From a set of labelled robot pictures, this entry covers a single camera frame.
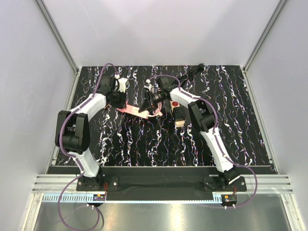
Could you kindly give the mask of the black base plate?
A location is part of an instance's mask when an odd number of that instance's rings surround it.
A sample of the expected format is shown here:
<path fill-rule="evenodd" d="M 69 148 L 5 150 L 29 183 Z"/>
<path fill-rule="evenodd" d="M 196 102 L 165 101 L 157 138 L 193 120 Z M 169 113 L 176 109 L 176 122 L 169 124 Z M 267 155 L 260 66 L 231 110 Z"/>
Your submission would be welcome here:
<path fill-rule="evenodd" d="M 215 167 L 102 167 L 93 178 L 82 177 L 78 191 L 107 194 L 108 201 L 205 201 L 213 193 L 247 191 L 244 177 L 228 184 Z"/>

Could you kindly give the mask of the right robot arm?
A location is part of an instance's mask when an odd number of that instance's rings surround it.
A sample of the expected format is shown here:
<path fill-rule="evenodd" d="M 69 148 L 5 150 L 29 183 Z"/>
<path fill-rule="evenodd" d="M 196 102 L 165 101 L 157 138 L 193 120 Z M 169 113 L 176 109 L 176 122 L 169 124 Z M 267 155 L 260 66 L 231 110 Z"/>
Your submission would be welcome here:
<path fill-rule="evenodd" d="M 155 110 L 165 100 L 178 102 L 188 109 L 193 128 L 205 139 L 215 160 L 218 172 L 217 184 L 222 190 L 231 190 L 240 175 L 236 164 L 231 160 L 218 130 L 218 115 L 209 100 L 193 95 L 180 86 L 180 81 L 173 84 L 169 75 L 157 75 L 146 80 L 145 99 L 140 112 Z"/>

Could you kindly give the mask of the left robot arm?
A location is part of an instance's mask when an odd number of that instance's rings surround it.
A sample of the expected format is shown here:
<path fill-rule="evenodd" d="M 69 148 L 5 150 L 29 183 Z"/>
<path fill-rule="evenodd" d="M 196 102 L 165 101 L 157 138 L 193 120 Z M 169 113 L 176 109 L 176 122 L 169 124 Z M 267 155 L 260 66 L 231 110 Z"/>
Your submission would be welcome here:
<path fill-rule="evenodd" d="M 103 173 L 90 151 L 90 121 L 106 106 L 126 108 L 128 79 L 103 77 L 89 97 L 75 108 L 58 113 L 55 145 L 73 159 L 80 171 L 80 182 L 94 191 L 103 188 Z"/>

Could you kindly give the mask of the aluminium frame post left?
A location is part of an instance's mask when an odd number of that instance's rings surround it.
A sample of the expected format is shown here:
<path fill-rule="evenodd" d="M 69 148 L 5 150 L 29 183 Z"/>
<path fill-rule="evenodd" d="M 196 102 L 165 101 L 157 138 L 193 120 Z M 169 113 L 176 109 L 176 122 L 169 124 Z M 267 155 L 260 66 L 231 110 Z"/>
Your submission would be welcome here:
<path fill-rule="evenodd" d="M 50 32 L 52 33 L 53 37 L 55 38 L 60 50 L 62 51 L 66 61 L 68 62 L 70 68 L 72 69 L 73 73 L 76 75 L 79 71 L 79 67 L 75 63 L 71 53 L 69 52 L 45 2 L 43 0 L 34 0 L 36 6 L 38 7 L 40 13 L 42 14 Z"/>

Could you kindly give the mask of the black cube plug adapter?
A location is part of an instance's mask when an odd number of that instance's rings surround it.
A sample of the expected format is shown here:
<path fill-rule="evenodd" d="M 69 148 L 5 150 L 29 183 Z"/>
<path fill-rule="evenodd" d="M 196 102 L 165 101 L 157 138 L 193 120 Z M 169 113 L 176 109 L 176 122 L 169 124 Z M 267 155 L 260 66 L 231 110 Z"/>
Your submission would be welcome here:
<path fill-rule="evenodd" d="M 185 109 L 183 107 L 173 108 L 173 116 L 174 116 L 174 120 L 176 122 L 185 121 L 185 119 L 186 119 Z"/>

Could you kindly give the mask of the pink power strip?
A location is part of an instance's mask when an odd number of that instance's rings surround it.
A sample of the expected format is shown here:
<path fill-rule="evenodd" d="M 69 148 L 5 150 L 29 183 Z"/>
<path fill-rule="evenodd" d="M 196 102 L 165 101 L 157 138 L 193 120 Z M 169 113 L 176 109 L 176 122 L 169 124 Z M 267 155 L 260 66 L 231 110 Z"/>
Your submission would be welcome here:
<path fill-rule="evenodd" d="M 125 114 L 129 114 L 132 116 L 137 116 L 143 119 L 147 119 L 149 117 L 149 112 L 148 111 L 143 111 L 143 112 L 139 112 L 139 108 L 126 104 L 126 107 L 123 109 L 117 108 L 117 110 L 121 113 L 125 113 Z"/>

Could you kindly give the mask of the aluminium frame post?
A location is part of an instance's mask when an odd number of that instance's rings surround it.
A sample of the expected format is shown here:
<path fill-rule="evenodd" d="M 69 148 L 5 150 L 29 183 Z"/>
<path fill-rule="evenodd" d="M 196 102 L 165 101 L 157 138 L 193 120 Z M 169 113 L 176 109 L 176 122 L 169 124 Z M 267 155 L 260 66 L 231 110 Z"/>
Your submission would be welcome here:
<path fill-rule="evenodd" d="M 254 46 L 251 54 L 249 55 L 245 65 L 243 66 L 243 70 L 247 72 L 252 65 L 253 61 L 255 60 L 257 54 L 259 53 L 260 49 L 262 48 L 264 42 L 266 41 L 268 35 L 270 34 L 271 30 L 273 29 L 274 25 L 276 24 L 280 14 L 284 10 L 285 6 L 287 5 L 288 0 L 279 0 L 278 4 L 276 5 L 273 13 L 271 14 L 266 26 L 264 27 L 256 45 Z"/>
<path fill-rule="evenodd" d="M 43 0 L 34 0 L 36 6 L 38 7 L 40 13 L 42 14 L 50 32 L 52 33 L 53 37 L 55 38 L 60 50 L 62 51 L 66 61 L 68 62 L 70 68 L 72 69 L 73 73 L 76 75 L 79 71 L 79 67 L 75 63 L 71 53 L 69 52 L 45 2 Z"/>

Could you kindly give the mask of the aluminium frame post right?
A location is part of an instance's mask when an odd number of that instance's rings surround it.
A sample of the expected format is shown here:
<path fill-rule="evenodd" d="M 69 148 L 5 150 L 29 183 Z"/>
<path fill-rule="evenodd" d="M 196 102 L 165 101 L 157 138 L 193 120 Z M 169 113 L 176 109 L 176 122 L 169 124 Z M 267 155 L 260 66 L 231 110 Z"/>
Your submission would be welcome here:
<path fill-rule="evenodd" d="M 285 6 L 287 5 L 288 0 L 279 0 L 278 4 L 276 5 L 273 13 L 271 14 L 266 26 L 264 27 L 256 45 L 254 46 L 251 54 L 249 55 L 245 65 L 243 66 L 243 70 L 247 72 L 252 65 L 253 61 L 255 60 L 257 54 L 259 53 L 260 49 L 262 48 L 264 42 L 266 41 L 268 35 L 270 34 L 271 30 L 273 29 L 274 25 L 276 24 L 280 14 L 284 10 Z"/>

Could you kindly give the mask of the cream power strip red sockets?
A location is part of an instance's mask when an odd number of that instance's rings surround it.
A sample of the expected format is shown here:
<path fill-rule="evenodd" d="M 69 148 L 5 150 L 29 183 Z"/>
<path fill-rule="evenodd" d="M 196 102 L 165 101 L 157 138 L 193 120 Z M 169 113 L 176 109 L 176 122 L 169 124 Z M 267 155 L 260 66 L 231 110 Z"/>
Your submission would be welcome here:
<path fill-rule="evenodd" d="M 175 126 L 177 128 L 183 127 L 186 120 L 185 107 L 176 101 L 169 101 L 169 104 L 175 121 Z"/>

